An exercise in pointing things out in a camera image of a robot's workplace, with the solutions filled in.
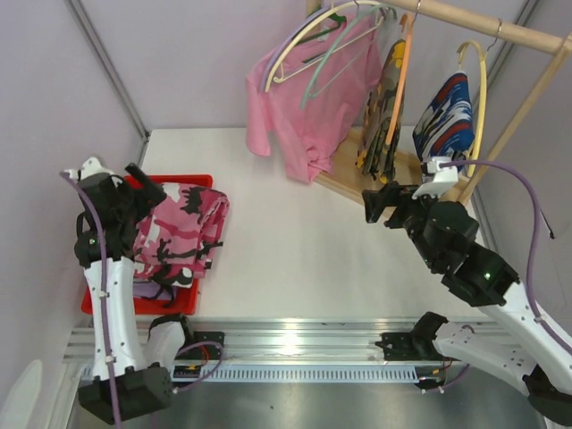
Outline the green yellow camouflage trousers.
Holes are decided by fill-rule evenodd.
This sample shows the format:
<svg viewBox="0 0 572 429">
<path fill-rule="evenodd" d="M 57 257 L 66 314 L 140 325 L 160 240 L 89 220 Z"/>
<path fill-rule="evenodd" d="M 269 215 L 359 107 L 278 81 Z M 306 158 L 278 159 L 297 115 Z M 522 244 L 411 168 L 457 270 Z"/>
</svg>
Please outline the green yellow camouflage trousers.
<svg viewBox="0 0 572 429">
<path fill-rule="evenodd" d="M 383 185 L 395 177 L 394 156 L 403 110 L 396 103 L 406 45 L 404 39 L 399 39 L 391 46 L 380 79 L 370 91 L 357 151 L 356 167 Z"/>
</svg>

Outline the pink camouflage trousers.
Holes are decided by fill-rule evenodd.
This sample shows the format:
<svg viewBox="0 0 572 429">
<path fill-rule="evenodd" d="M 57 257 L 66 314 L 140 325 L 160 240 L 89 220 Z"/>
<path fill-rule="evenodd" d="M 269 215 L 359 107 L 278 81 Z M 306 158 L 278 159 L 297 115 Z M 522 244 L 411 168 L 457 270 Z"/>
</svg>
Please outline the pink camouflage trousers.
<svg viewBox="0 0 572 429">
<path fill-rule="evenodd" d="M 212 267 L 223 244 L 230 201 L 221 191 L 196 184 L 166 182 L 166 199 L 138 223 L 134 243 L 135 278 L 189 288 Z"/>
</svg>

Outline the orange hanger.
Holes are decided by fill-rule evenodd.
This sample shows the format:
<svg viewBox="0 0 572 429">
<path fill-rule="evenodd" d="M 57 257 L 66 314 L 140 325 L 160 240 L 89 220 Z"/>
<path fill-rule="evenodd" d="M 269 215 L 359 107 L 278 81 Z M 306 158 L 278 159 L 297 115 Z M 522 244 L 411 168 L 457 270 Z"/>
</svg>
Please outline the orange hanger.
<svg viewBox="0 0 572 429">
<path fill-rule="evenodd" d="M 412 44 L 412 28 L 413 28 L 414 18 L 411 13 L 404 13 L 400 19 L 401 32 L 405 35 L 404 38 L 400 39 L 393 49 L 394 55 L 392 57 L 392 62 L 397 68 L 399 75 L 396 84 L 395 99 L 393 103 L 393 110 L 391 113 L 391 120 L 389 124 L 388 131 L 385 137 L 385 145 L 389 147 L 395 135 L 395 131 L 398 124 L 398 119 L 400 118 L 400 111 L 402 107 L 405 83 L 408 73 L 409 58 L 411 52 Z"/>
</svg>

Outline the mint green hanger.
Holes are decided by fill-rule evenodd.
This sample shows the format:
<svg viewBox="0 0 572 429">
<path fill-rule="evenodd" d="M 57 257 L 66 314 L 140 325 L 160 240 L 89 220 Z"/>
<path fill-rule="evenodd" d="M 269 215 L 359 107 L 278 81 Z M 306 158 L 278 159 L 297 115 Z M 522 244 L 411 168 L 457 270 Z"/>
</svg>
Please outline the mint green hanger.
<svg viewBox="0 0 572 429">
<path fill-rule="evenodd" d="M 305 88 L 304 95 L 299 104 L 299 109 L 304 111 L 310 99 L 318 98 L 318 96 L 362 54 L 364 54 L 372 44 L 375 44 L 378 39 L 377 33 L 380 28 L 382 28 L 385 24 L 394 24 L 396 20 L 397 11 L 394 7 L 386 4 L 377 4 L 371 6 L 364 12 L 358 13 L 356 17 L 351 21 L 351 23 L 346 27 L 346 29 L 334 40 L 329 49 L 322 55 Z M 361 25 L 363 22 L 368 25 L 367 29 L 357 34 L 353 38 L 347 39 L 348 34 L 351 33 L 356 26 Z M 368 42 L 365 44 L 365 46 L 350 60 L 348 60 L 337 72 L 335 72 L 332 77 L 323 84 L 322 87 L 318 87 L 320 74 L 322 73 L 325 65 L 328 63 L 330 58 L 344 48 L 353 45 L 363 38 L 368 39 Z"/>
</svg>

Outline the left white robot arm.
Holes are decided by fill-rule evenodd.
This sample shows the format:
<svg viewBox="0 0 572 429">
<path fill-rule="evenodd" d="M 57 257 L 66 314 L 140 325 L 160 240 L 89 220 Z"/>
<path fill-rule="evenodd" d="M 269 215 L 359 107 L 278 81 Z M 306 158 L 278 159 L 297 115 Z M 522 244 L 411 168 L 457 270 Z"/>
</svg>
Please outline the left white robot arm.
<svg viewBox="0 0 572 429">
<path fill-rule="evenodd" d="M 88 284 L 95 334 L 93 380 L 80 388 L 79 400 L 115 427 L 171 406 L 174 360 L 195 340 L 183 314 L 158 317 L 147 342 L 139 340 L 133 298 L 137 224 L 166 195 L 135 164 L 126 170 L 139 188 L 96 156 L 69 172 L 84 207 L 74 253 Z"/>
</svg>

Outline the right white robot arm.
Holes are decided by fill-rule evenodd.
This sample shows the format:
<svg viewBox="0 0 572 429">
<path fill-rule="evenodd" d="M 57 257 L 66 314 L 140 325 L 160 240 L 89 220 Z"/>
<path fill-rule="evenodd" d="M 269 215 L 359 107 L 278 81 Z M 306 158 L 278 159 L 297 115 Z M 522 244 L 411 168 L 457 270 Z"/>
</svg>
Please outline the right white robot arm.
<svg viewBox="0 0 572 429">
<path fill-rule="evenodd" d="M 571 356 L 542 326 L 548 323 L 556 329 L 556 323 L 534 314 L 517 272 L 500 255 L 476 242 L 479 223 L 462 204 L 418 197 L 416 190 L 392 182 L 379 190 L 363 191 L 366 222 L 376 223 L 391 208 L 385 226 L 404 230 L 448 292 L 502 326 L 518 346 L 487 341 L 467 324 L 427 312 L 410 332 L 384 334 L 378 347 L 391 358 L 464 362 L 521 392 L 542 416 L 569 426 Z"/>
</svg>

